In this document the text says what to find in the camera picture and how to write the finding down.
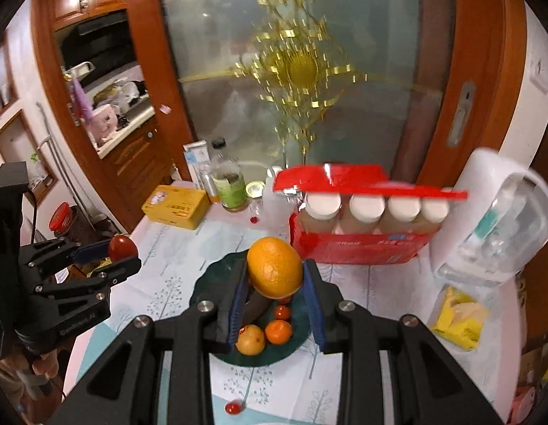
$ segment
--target metal bolt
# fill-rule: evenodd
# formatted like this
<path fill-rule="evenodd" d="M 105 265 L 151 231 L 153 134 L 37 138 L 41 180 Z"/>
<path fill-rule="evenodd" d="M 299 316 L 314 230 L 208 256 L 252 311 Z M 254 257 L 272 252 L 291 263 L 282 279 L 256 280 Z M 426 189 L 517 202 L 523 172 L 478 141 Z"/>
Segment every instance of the metal bolt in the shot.
<path fill-rule="evenodd" d="M 202 313 L 210 312 L 213 308 L 215 308 L 215 304 L 210 300 L 202 300 L 197 304 L 197 310 Z"/>
<path fill-rule="evenodd" d="M 407 314 L 406 316 L 402 317 L 402 324 L 404 326 L 408 326 L 409 328 L 415 328 L 418 326 L 419 321 L 418 318 L 416 318 L 412 314 Z"/>
<path fill-rule="evenodd" d="M 146 316 L 145 314 L 142 314 L 140 316 L 137 316 L 132 320 L 132 324 L 135 328 L 145 328 L 148 324 L 150 324 L 152 320 L 149 316 Z"/>
<path fill-rule="evenodd" d="M 355 309 L 356 305 L 350 300 L 341 300 L 338 307 L 339 310 L 341 310 L 342 312 L 352 312 Z"/>

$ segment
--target dark green plate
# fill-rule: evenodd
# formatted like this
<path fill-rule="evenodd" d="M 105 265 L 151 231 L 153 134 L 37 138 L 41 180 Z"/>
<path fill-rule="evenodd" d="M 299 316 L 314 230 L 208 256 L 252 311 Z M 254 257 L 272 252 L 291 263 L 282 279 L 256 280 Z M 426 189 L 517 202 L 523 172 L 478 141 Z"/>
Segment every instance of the dark green plate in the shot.
<path fill-rule="evenodd" d="M 247 251 L 241 251 L 227 254 L 220 261 L 209 265 L 205 273 L 195 283 L 190 305 L 199 300 L 198 296 L 207 294 L 216 285 L 227 283 L 235 261 L 246 258 L 246 253 Z M 268 323 L 274 320 L 274 309 L 277 305 L 278 303 L 275 300 L 270 301 L 268 309 L 253 324 L 264 330 Z M 292 338 L 288 342 L 283 345 L 273 345 L 266 342 L 266 347 L 262 353 L 256 356 L 243 355 L 235 347 L 227 355 L 217 355 L 218 359 L 235 366 L 261 367 L 277 363 L 290 356 L 306 341 L 310 333 L 310 326 L 306 303 L 301 290 L 293 295 L 288 306 L 292 311 L 292 319 L 289 322 L 292 324 L 293 330 Z"/>

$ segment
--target green label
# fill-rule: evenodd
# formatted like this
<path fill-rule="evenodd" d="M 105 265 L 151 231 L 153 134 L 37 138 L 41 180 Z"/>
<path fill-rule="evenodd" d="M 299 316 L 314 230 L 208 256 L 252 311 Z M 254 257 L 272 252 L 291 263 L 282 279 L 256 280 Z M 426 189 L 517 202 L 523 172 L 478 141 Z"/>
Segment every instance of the green label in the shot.
<path fill-rule="evenodd" d="M 227 179 L 215 179 L 215 177 L 213 177 L 213 181 L 219 192 L 221 203 L 226 208 L 238 208 L 246 201 L 244 177 L 238 175 Z"/>

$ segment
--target glass bottle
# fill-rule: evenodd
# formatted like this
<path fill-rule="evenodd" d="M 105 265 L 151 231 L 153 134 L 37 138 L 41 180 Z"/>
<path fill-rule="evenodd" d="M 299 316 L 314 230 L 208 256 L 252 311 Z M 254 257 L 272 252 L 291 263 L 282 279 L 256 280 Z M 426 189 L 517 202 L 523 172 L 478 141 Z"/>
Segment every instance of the glass bottle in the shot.
<path fill-rule="evenodd" d="M 229 158 L 224 137 L 211 141 L 215 155 L 211 159 L 213 182 L 219 192 L 221 204 L 227 211 L 242 211 L 248 205 L 245 178 L 241 168 Z"/>

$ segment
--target table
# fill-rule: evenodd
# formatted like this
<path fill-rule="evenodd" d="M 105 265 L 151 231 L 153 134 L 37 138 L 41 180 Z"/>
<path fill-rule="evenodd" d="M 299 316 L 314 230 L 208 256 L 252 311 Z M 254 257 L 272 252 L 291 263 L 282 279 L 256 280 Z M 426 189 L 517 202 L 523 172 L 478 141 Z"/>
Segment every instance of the table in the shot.
<path fill-rule="evenodd" d="M 209 210 L 191 232 L 144 218 L 132 233 L 139 246 L 142 269 L 111 292 L 111 317 L 77 338 L 63 389 L 66 393 L 100 353 L 137 314 L 154 319 L 180 314 L 188 306 L 195 280 L 207 266 L 225 254 L 248 248 L 267 236 L 249 213 L 227 213 L 220 205 Z M 398 319 L 406 313 L 427 322 L 437 295 L 446 284 L 429 271 L 429 250 L 401 265 L 319 265 L 323 279 L 339 286 L 345 299 L 373 314 Z M 494 290 L 463 290 L 480 298 L 491 311 L 479 347 L 463 352 L 442 341 L 480 387 L 499 415 L 506 420 L 516 388 L 520 362 L 519 305 L 514 282 Z M 381 353 L 385 388 L 385 419 L 393 423 L 390 374 Z M 164 360 L 163 382 L 171 359 Z M 215 421 L 219 425 L 255 423 L 326 423 L 336 421 L 341 355 L 323 355 L 310 337 L 295 353 L 272 366 L 239 368 L 211 356 Z M 162 390 L 161 403 L 167 392 Z M 247 409 L 229 416 L 228 401 L 245 399 Z M 165 423 L 161 404 L 159 423 Z"/>

